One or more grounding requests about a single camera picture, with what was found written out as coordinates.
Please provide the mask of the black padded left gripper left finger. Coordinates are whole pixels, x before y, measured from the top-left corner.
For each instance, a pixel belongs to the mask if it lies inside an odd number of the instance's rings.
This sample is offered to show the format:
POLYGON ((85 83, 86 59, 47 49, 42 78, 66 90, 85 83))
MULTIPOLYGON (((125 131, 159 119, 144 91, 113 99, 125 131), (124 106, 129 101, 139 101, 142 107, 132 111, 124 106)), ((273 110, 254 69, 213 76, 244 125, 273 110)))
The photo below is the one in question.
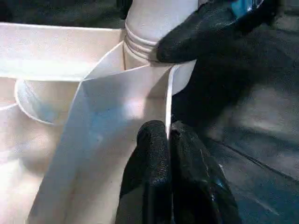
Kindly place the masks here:
POLYGON ((117 224, 169 224, 171 222, 171 165, 165 125, 144 123, 136 148, 123 173, 117 224))

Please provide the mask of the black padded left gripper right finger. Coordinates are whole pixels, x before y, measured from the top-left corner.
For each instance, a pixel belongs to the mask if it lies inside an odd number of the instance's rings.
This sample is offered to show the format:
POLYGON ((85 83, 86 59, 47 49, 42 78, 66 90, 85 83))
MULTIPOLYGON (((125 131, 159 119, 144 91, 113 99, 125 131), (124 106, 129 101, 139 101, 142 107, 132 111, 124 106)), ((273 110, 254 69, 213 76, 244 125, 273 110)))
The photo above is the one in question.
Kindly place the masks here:
POLYGON ((180 121, 171 125, 171 172, 175 223, 241 223, 222 169, 196 132, 180 121))

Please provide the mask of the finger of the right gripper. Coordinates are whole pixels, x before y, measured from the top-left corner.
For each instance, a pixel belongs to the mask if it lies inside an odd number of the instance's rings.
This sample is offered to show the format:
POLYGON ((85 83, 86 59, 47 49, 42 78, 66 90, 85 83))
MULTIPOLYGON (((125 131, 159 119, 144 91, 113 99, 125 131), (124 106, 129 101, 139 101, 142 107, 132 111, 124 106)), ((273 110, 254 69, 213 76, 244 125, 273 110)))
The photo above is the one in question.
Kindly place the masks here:
POLYGON ((163 63, 192 61, 258 26, 261 6, 253 2, 207 2, 163 37, 157 59, 163 63))

